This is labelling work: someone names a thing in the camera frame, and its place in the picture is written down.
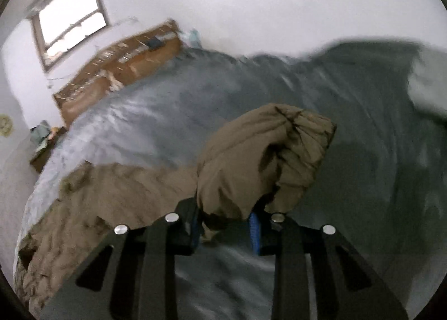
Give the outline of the teal checked pillow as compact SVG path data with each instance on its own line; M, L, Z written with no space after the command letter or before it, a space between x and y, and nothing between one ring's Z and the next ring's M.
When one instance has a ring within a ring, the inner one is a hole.
M202 49L201 38L196 29L179 33L182 43L189 48Z

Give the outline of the black device on headboard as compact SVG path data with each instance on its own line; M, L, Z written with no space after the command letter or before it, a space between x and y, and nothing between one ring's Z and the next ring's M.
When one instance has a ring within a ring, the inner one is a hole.
M145 42L146 47L149 49L149 51L155 51L157 49L164 47L164 41L160 38L157 38L156 36L151 37Z

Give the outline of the wooden framed window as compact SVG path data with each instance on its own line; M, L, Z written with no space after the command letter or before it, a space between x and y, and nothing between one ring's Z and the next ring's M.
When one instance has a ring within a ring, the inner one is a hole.
M45 72L109 26L102 0L49 0L30 21Z

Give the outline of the brown wooden nightstand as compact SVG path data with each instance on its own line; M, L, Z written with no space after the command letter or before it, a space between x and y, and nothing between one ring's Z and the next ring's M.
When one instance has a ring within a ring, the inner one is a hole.
M51 129L48 136L44 138L42 143L38 146L37 152L35 152L32 159L30 160L31 167L33 167L33 169L35 169L37 173L42 172L44 166L51 157L52 151L66 132L67 129L64 126L54 127Z

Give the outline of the brown wooden headboard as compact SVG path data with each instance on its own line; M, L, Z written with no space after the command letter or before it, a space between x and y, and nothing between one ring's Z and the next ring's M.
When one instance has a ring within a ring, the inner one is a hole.
M145 42L156 36L164 47L149 51ZM101 50L53 98L65 127L106 95L152 75L182 49L175 20L127 37Z

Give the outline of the brown puffer jacket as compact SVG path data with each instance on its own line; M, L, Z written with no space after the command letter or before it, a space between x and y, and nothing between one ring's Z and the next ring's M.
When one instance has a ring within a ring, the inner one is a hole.
M20 241L15 292L35 316L115 225L151 225L194 197L207 215L247 219L260 199L289 212L312 186L336 125L286 104L267 104L219 129L195 166L146 169L85 162L65 176L58 196Z

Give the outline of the yellow lion cat sticker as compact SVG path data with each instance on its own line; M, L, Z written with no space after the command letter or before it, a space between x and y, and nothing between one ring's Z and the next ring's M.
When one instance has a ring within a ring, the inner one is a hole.
M14 130L14 123L10 116L1 114L0 115L0 136L9 137Z

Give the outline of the grey plush bed blanket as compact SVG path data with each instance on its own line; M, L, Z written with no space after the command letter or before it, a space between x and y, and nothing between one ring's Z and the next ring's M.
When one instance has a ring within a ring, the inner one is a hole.
M112 225L149 223L193 193L212 148L299 111L336 127L294 217L330 220L408 315L446 274L446 53L353 41L293 59L186 49L93 105L53 151L23 216L15 290L39 316Z

